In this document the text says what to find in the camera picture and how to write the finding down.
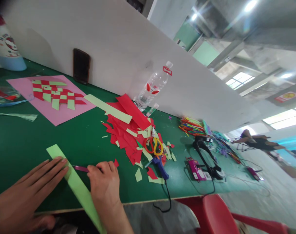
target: plastic bottle cap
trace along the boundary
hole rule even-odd
[[[168,61],[168,62],[166,63],[166,66],[167,66],[168,68],[172,68],[172,67],[173,67],[173,63],[171,63],[170,61]]]

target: red chair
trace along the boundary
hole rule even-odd
[[[199,234],[240,234],[235,219],[269,234],[288,234],[289,228],[285,224],[231,213],[217,194],[176,201],[193,211],[200,224]]]

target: bottle label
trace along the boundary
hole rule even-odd
[[[157,95],[160,91],[158,90],[158,87],[157,86],[151,86],[150,84],[147,83],[146,85],[146,90],[153,94],[153,95]]]

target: pink device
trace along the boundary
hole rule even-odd
[[[194,179],[197,180],[199,183],[201,180],[206,181],[206,176],[204,175],[203,171],[197,167],[197,165],[199,165],[198,161],[192,158],[188,158],[187,161],[191,168]]]

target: window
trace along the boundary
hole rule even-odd
[[[237,90],[238,88],[250,82],[254,78],[255,77],[252,77],[244,72],[240,72],[237,75],[235,75],[231,80],[226,82],[226,84],[230,86],[230,88],[232,88],[233,90]]]
[[[271,116],[263,121],[274,129],[282,129],[296,125],[296,108]]]

